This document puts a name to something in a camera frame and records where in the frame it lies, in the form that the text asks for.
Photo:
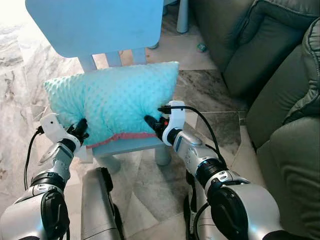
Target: blue chair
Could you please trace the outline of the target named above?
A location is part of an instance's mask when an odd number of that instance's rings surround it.
[[[110,67],[120,67],[119,51],[131,49],[134,64],[146,64],[145,47],[160,39],[164,0],[25,0],[25,6],[57,53],[77,57],[89,72],[97,69],[92,54],[104,53]],[[92,154],[114,173],[120,163],[113,155],[143,149],[155,149],[159,165],[170,162],[156,137],[120,139]]]

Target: marble floor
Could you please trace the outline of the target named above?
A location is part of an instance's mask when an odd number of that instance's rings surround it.
[[[77,58],[64,58],[51,47],[25,10],[24,0],[6,2],[0,7],[0,215],[24,192],[23,169],[29,141],[38,121],[50,111],[42,83],[83,72]],[[246,103],[229,96],[208,52],[197,51],[197,44],[203,40],[192,14],[185,34],[176,32],[177,14],[178,6],[168,7],[159,47],[146,50],[148,62],[180,62],[174,99],[204,112],[229,168],[264,185],[246,129]],[[120,54],[124,65],[132,64],[130,51]],[[108,67],[103,54],[94,59],[98,68]],[[187,112],[185,128],[197,130],[198,136],[212,144],[206,126],[195,113]],[[37,137],[31,151],[29,181],[33,167],[50,145],[45,136]],[[126,239],[185,239],[185,167],[174,152],[171,155],[167,166],[156,165],[152,149],[116,156],[121,169],[112,175],[112,198],[119,207]],[[96,167],[95,161],[82,164],[76,158],[70,166],[65,199],[72,240],[80,239],[81,179]]]

